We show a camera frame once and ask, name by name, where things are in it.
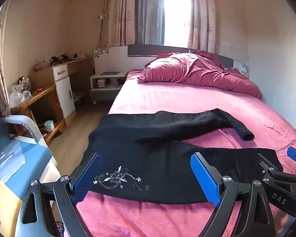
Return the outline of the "wooden desk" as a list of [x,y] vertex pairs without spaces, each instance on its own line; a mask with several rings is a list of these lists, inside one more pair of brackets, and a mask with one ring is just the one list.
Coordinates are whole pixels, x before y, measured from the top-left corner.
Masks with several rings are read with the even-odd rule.
[[[75,105],[79,99],[85,98],[90,90],[91,59],[72,60],[64,64],[68,66]],[[30,117],[41,131],[45,142],[49,144],[54,137],[64,133],[66,126],[77,116],[76,105],[75,111],[65,119],[58,100],[52,67],[32,73],[29,75],[29,80],[32,87],[32,98],[11,108],[11,113]],[[52,120],[55,126],[55,130],[51,133],[45,131],[44,128],[44,123],[48,120]]]

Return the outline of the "white cabinet with drawer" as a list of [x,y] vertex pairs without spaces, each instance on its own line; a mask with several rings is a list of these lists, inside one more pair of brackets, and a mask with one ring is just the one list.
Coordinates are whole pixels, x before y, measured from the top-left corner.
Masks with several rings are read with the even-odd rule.
[[52,67],[52,69],[58,100],[62,108],[64,118],[66,119],[75,111],[68,66],[67,64],[63,64]]

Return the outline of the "white grey bed headboard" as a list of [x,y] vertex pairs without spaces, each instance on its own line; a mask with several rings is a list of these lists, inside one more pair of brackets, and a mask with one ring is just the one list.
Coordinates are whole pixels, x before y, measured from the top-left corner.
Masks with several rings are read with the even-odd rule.
[[127,73],[134,69],[142,70],[156,59],[181,53],[193,53],[208,59],[215,59],[221,63],[224,69],[238,69],[243,75],[249,76],[250,69],[247,65],[222,55],[203,50],[151,44],[131,44],[95,49],[93,52],[93,73]]

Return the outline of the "black embroidered pants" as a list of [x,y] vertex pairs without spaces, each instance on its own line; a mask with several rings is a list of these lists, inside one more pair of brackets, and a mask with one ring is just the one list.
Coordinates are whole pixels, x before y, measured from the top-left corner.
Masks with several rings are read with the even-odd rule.
[[101,167],[91,190],[116,198],[156,204],[192,204],[206,197],[191,169],[190,158],[199,152],[221,175],[238,182],[262,179],[261,153],[282,168],[271,149],[219,148],[211,138],[209,148],[188,143],[215,130],[232,128],[244,141],[254,134],[229,113],[213,109],[201,113],[113,114],[101,118],[89,135],[82,160],[94,153]]

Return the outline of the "pink bed sheet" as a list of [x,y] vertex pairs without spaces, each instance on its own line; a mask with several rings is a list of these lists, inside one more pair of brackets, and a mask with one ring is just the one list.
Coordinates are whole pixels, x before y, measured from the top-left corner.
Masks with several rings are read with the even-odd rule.
[[296,130],[260,99],[211,87],[137,82],[129,74],[89,135],[101,168],[77,208],[93,236],[198,236],[214,210],[190,167],[202,153],[221,174],[261,179],[261,157],[296,174]]

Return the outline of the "clear plastic sleeve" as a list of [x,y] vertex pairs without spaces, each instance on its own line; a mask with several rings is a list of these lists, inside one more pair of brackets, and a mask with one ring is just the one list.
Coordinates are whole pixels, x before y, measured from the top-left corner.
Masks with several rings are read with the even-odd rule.
[[26,163],[21,141],[12,140],[0,152],[0,179],[6,183]]

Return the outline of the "white bedside table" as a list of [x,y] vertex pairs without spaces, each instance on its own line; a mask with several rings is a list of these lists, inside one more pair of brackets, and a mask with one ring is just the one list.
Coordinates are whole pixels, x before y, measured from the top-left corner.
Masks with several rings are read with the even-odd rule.
[[106,71],[90,77],[93,104],[114,101],[126,81],[126,72]]

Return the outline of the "small teal white bucket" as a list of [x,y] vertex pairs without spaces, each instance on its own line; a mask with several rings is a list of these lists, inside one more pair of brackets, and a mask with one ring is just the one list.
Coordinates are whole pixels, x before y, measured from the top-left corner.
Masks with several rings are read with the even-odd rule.
[[44,123],[45,131],[51,133],[55,130],[54,122],[52,120],[48,120]]

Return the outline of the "crimson duvet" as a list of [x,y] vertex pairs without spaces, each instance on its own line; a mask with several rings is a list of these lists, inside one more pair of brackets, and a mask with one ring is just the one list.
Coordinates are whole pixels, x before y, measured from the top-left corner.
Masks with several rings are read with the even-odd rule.
[[193,53],[172,54],[156,59],[145,67],[137,81],[139,84],[172,82],[214,87],[258,99],[262,97],[259,87],[238,69],[224,69],[219,61]]

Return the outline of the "floral curtains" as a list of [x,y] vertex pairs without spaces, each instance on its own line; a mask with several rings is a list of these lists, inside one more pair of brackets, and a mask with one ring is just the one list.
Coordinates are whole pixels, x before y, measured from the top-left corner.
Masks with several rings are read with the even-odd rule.
[[110,0],[110,47],[131,44],[215,51],[215,0]]

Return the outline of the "white plastic bag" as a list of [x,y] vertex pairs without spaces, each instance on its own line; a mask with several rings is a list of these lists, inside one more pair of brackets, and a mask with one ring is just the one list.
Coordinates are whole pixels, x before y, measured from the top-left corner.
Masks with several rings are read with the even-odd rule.
[[32,98],[30,90],[23,85],[11,85],[8,95],[9,107],[14,108]]

